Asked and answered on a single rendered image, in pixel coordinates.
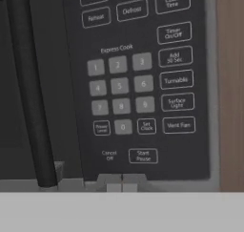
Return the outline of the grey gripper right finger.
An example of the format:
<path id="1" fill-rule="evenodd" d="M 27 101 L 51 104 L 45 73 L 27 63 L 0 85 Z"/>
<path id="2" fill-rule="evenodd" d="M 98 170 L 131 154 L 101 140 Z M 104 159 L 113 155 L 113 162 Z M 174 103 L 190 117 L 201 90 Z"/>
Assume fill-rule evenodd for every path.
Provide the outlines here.
<path id="1" fill-rule="evenodd" d="M 144 174 L 125 174 L 122 180 L 123 192 L 152 192 L 153 187 Z"/>

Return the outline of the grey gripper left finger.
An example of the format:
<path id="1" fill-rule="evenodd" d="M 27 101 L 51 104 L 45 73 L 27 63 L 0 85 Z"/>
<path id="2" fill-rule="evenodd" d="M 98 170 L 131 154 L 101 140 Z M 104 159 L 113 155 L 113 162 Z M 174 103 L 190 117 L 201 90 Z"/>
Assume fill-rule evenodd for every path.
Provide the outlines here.
<path id="1" fill-rule="evenodd" d="M 96 183 L 97 192 L 121 192 L 122 183 L 119 175 L 101 174 Z"/>

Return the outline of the microwave start pause button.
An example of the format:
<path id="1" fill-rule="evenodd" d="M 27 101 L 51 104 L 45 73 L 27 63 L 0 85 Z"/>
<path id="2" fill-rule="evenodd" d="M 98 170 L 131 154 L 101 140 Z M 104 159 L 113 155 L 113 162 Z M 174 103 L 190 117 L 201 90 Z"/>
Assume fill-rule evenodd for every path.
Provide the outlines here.
<path id="1" fill-rule="evenodd" d="M 154 148 L 132 148 L 129 150 L 129 163 L 132 164 L 156 164 L 158 151 Z"/>

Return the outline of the black microwave door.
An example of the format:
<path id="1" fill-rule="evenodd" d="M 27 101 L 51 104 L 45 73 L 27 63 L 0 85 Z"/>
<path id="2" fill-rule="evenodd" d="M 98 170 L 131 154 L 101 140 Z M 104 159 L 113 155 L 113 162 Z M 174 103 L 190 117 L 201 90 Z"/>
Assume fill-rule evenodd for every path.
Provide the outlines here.
<path id="1" fill-rule="evenodd" d="M 64 177 L 82 176 L 62 0 L 30 0 L 35 48 L 53 157 Z M 0 180 L 34 179 L 16 78 L 7 2 L 0 0 Z"/>

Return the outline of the black microwave oven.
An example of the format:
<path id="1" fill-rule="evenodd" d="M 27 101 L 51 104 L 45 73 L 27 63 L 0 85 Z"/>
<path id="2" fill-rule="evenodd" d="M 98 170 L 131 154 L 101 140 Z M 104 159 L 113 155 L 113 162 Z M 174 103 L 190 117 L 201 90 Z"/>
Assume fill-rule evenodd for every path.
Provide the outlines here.
<path id="1" fill-rule="evenodd" d="M 58 190 L 96 192 L 101 174 L 144 174 L 153 192 L 219 187 L 215 0 L 62 0 L 82 176 Z M 129 163 L 154 148 L 156 164 Z M 0 191 L 40 191 L 34 179 Z"/>

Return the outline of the brown wooden cupboard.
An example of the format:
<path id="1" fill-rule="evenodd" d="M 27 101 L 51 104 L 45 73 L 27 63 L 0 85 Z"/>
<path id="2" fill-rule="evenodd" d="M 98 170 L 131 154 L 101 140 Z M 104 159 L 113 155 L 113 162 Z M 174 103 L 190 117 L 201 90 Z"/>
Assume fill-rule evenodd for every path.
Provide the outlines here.
<path id="1" fill-rule="evenodd" d="M 244 192 L 244 0 L 217 0 L 221 190 Z"/>

